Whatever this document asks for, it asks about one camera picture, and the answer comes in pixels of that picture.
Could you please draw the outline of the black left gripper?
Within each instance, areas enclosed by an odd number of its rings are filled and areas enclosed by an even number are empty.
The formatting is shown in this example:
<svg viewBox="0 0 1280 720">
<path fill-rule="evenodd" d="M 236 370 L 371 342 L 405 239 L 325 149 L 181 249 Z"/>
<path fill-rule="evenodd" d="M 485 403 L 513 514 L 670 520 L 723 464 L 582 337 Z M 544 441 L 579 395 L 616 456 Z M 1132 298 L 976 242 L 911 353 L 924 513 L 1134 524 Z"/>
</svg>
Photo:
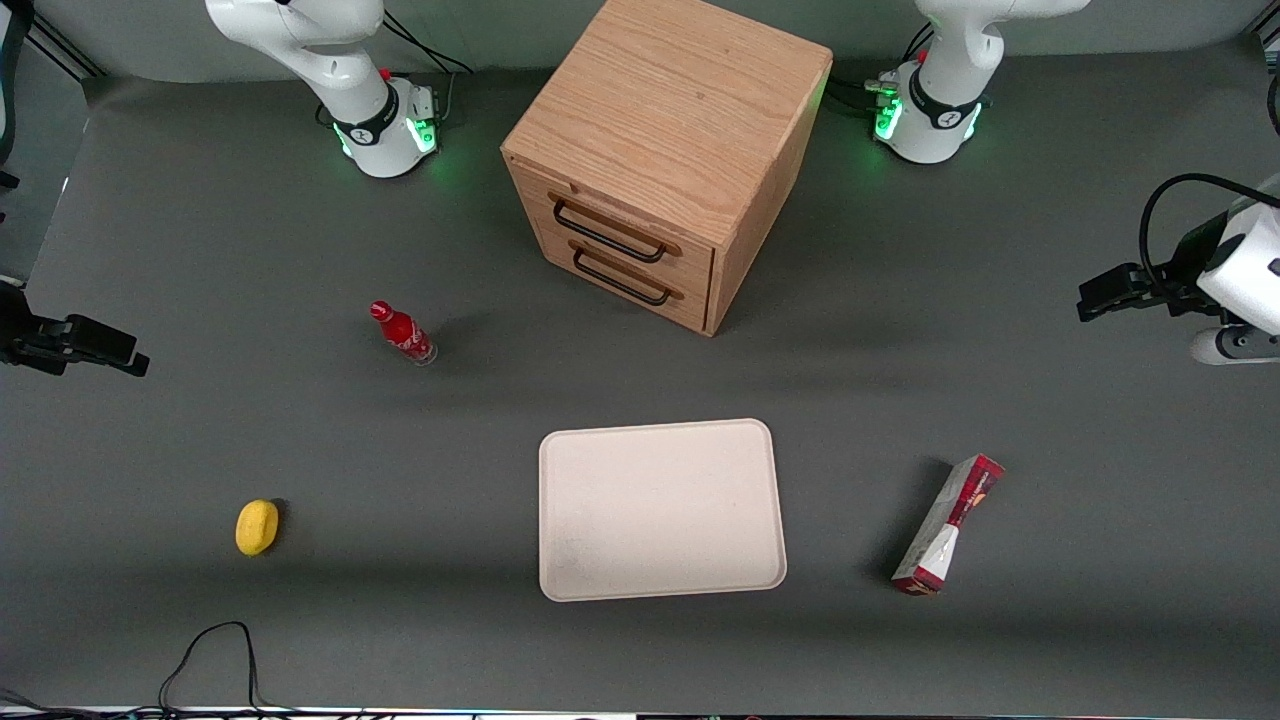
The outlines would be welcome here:
<svg viewBox="0 0 1280 720">
<path fill-rule="evenodd" d="M 1123 263 L 1100 274 L 1098 284 L 1078 287 L 1078 319 L 1092 322 L 1132 305 L 1132 309 L 1165 306 L 1170 316 L 1199 314 L 1221 320 L 1222 307 L 1198 286 L 1198 278 L 1207 269 L 1219 243 L 1219 240 L 1183 240 L 1166 263 L 1155 264 L 1149 241 L 1140 240 L 1140 264 Z M 1144 273 L 1142 287 L 1140 265 Z"/>
</svg>

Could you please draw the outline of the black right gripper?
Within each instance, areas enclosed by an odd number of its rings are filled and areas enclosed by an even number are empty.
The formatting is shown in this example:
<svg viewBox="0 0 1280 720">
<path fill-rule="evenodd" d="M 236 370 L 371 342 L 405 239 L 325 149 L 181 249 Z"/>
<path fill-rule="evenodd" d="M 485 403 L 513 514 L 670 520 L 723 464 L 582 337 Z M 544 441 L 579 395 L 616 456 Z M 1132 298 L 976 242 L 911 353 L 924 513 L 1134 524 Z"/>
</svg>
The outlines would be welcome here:
<svg viewBox="0 0 1280 720">
<path fill-rule="evenodd" d="M 26 293 L 1 283 L 1 363 L 27 366 L 49 375 L 63 375 L 67 365 L 88 363 L 132 377 L 146 377 L 150 357 L 138 354 L 137 338 L 88 316 L 68 315 L 67 360 L 42 332 L 45 319 L 36 316 Z"/>
</svg>

